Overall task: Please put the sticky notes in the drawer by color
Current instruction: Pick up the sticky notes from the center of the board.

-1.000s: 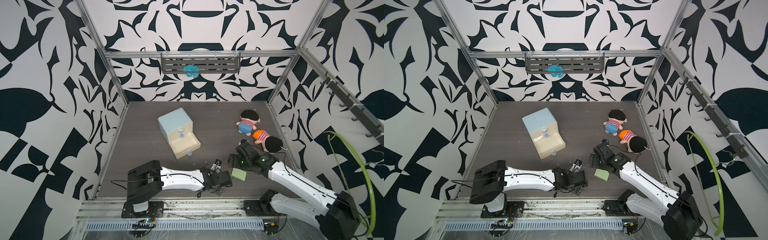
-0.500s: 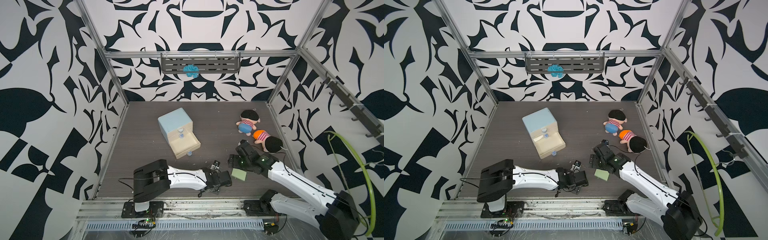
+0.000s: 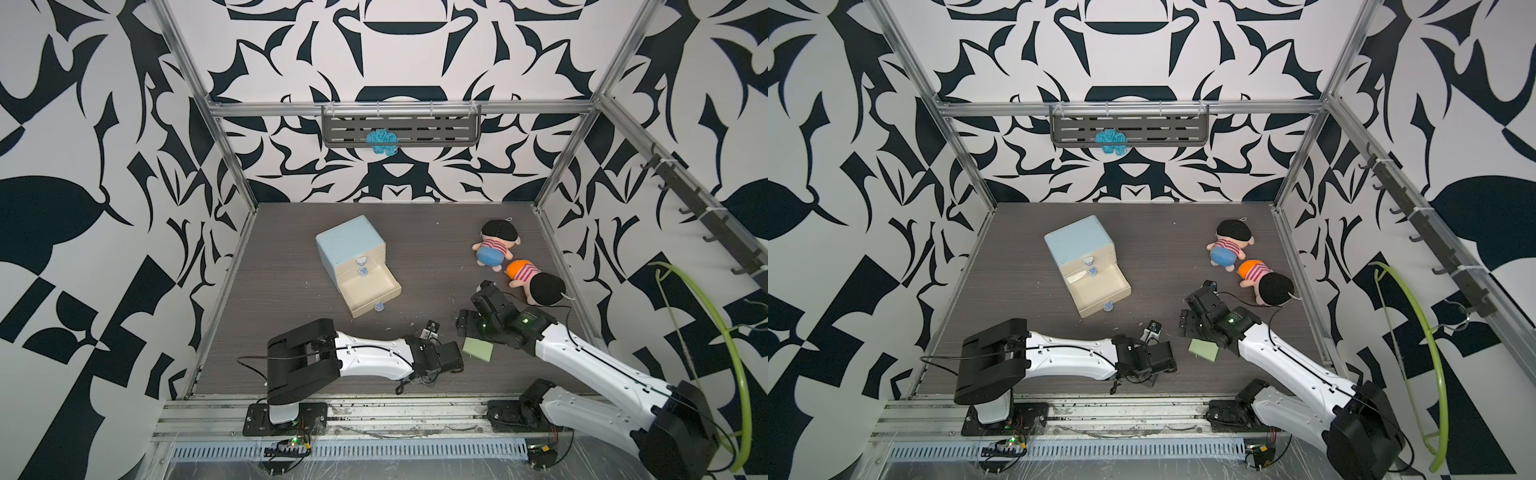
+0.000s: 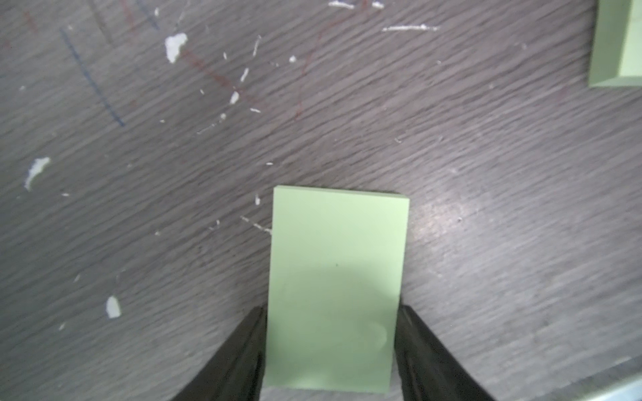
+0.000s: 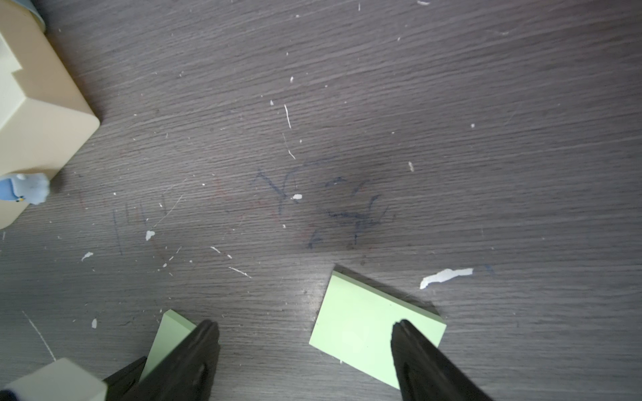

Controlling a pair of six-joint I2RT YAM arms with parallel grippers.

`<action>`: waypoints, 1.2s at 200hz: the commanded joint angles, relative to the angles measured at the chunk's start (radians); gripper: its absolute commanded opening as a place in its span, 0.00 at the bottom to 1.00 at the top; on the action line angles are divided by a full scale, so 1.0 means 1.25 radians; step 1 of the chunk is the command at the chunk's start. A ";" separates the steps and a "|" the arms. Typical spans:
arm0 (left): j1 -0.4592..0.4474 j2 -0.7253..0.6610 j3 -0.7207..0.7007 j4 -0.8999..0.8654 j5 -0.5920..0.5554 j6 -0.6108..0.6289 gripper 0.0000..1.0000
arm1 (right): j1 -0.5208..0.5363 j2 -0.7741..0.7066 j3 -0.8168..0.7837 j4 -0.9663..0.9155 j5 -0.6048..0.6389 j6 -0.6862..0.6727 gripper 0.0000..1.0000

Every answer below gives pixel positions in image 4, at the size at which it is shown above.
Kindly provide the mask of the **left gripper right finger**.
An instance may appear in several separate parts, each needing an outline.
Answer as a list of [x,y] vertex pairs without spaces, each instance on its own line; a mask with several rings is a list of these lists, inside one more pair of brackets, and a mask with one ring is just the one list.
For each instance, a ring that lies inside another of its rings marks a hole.
[[397,316],[395,354],[405,401],[494,400],[404,304]]

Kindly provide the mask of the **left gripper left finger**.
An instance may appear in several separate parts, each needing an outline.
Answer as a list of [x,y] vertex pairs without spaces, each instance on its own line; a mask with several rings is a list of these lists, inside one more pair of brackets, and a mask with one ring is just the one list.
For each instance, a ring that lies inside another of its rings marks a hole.
[[253,308],[174,401],[260,399],[265,371],[267,308]]

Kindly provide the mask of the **green sticky note pad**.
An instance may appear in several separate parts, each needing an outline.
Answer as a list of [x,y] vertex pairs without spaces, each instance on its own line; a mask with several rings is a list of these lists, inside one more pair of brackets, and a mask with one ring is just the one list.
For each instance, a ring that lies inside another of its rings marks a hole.
[[588,86],[640,85],[641,0],[598,1]]
[[389,390],[409,209],[398,194],[274,189],[267,386]]

